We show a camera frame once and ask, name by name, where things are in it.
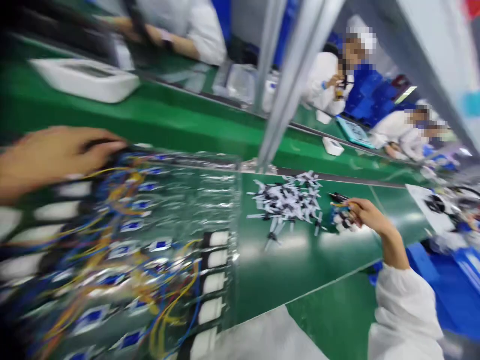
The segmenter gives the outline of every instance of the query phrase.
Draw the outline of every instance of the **white device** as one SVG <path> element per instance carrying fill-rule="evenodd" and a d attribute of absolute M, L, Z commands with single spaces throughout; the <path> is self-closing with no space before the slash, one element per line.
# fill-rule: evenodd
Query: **white device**
<path fill-rule="evenodd" d="M 85 59 L 34 59 L 32 65 L 54 89 L 101 103 L 116 104 L 139 87 L 139 77 Z"/>
<path fill-rule="evenodd" d="M 332 121 L 332 117 L 323 111 L 317 110 L 316 120 L 324 125 L 328 125 Z"/>
<path fill-rule="evenodd" d="M 325 146 L 326 152 L 333 156 L 340 156 L 345 150 L 338 141 L 332 140 L 329 137 L 323 138 L 323 145 Z"/>

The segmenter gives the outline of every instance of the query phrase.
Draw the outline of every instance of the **metal pole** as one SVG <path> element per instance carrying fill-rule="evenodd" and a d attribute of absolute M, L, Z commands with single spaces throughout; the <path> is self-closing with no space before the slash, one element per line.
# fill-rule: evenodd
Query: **metal pole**
<path fill-rule="evenodd" d="M 345 0 L 304 0 L 258 155 L 259 172 L 265 172 L 275 158 L 299 106 L 312 65 L 327 42 L 344 3 Z"/>
<path fill-rule="evenodd" d="M 274 61 L 286 7 L 287 0 L 268 0 L 265 24 L 261 35 L 260 58 L 258 60 L 258 77 L 256 79 L 255 105 L 253 107 L 255 114 L 259 114 L 262 109 L 265 82 Z"/>

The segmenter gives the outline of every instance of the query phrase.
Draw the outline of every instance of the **white hair cap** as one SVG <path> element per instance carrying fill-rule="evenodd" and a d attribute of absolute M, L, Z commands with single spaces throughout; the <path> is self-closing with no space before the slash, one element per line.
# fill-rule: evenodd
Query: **white hair cap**
<path fill-rule="evenodd" d="M 348 33 L 355 34 L 366 52 L 370 55 L 373 54 L 377 48 L 377 36 L 359 15 L 354 15 L 348 20 Z"/>
<path fill-rule="evenodd" d="M 415 105 L 425 107 L 428 110 L 428 112 L 430 114 L 430 121 L 431 122 L 437 123 L 440 126 L 445 126 L 447 124 L 447 122 L 445 120 L 440 118 L 439 113 L 434 110 L 432 105 L 430 105 L 430 103 L 427 100 L 420 99 L 416 102 Z"/>

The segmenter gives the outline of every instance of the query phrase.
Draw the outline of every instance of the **pile of small parts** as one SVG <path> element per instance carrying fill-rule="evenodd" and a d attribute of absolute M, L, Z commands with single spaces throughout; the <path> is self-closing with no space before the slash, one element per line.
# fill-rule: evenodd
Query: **pile of small parts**
<path fill-rule="evenodd" d="M 253 195 L 258 210 L 264 213 L 248 215 L 247 219 L 272 220 L 268 239 L 279 242 L 278 235 L 287 222 L 290 223 L 290 231 L 294 231 L 297 220 L 305 221 L 315 225 L 315 236 L 318 236 L 322 227 L 322 211 L 317 201 L 320 196 L 322 185 L 313 177 L 313 171 L 305 172 L 298 176 L 282 176 L 286 183 L 264 184 L 258 180 L 257 193 L 248 192 Z"/>

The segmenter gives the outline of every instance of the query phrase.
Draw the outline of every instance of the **red object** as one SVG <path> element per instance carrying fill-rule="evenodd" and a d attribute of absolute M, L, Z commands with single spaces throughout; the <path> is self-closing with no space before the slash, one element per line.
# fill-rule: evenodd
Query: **red object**
<path fill-rule="evenodd" d="M 466 0 L 466 6 L 468 7 L 468 14 L 470 15 L 470 20 L 473 20 L 480 15 L 479 0 Z"/>

